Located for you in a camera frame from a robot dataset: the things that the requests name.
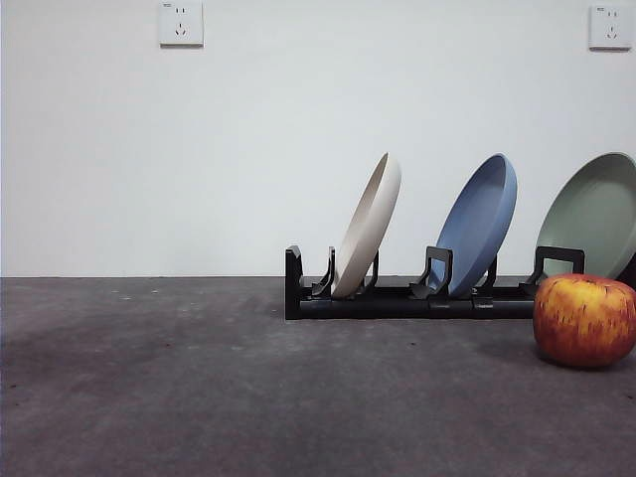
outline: electrical socket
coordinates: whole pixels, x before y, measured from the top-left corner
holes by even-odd
[[[159,44],[162,47],[203,47],[203,3],[162,3],[159,6]]]
[[[591,50],[630,50],[633,36],[634,13],[631,7],[593,5],[589,8]]]

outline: sage green plate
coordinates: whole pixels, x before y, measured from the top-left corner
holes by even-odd
[[[636,164],[622,153],[588,162],[565,184],[539,232],[537,245],[580,248],[585,272],[616,278],[636,252]],[[547,260],[545,273],[571,272]]]

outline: white plate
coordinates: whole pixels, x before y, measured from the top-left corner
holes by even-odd
[[[391,221],[400,182],[399,164],[387,153],[371,176],[342,245],[336,250],[333,298],[348,297],[365,278]]]

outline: black dish rack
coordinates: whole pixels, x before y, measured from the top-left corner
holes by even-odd
[[[538,246],[534,271],[527,280],[510,286],[496,285],[495,258],[481,285],[467,296],[453,298],[448,296],[453,252],[447,248],[429,246],[426,248],[425,270],[420,277],[392,276],[379,280],[380,256],[376,254],[371,277],[363,279],[358,290],[348,298],[336,300],[331,296],[335,248],[329,248],[327,272],[320,281],[312,283],[303,276],[300,248],[293,245],[285,251],[285,319],[528,319],[533,316],[535,294],[546,259],[570,262],[574,273],[584,271],[583,250]],[[427,284],[433,260],[444,264],[444,276],[435,289]],[[632,262],[621,275],[622,278],[634,277],[636,264]]]

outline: apple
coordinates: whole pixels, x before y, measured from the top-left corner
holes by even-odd
[[[558,363],[608,366],[636,344],[636,291],[589,274],[551,276],[537,291],[533,325],[539,348]]]

